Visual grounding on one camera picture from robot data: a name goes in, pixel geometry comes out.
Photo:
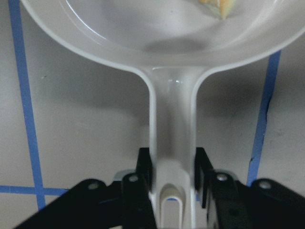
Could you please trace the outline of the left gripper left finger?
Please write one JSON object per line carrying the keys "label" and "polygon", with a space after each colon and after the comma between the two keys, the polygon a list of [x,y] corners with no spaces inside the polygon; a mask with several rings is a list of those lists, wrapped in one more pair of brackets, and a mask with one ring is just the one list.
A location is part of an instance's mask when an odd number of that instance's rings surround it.
{"label": "left gripper left finger", "polygon": [[122,172],[109,186],[86,179],[17,226],[19,229],[155,229],[149,199],[152,161],[140,148],[136,169]]}

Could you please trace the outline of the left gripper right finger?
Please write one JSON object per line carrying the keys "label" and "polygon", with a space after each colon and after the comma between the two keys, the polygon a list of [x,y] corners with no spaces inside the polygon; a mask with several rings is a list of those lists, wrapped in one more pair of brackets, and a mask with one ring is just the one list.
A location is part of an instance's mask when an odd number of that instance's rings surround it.
{"label": "left gripper right finger", "polygon": [[194,160],[195,190],[210,229],[303,229],[305,198],[267,178],[250,186],[213,168],[202,147]]}

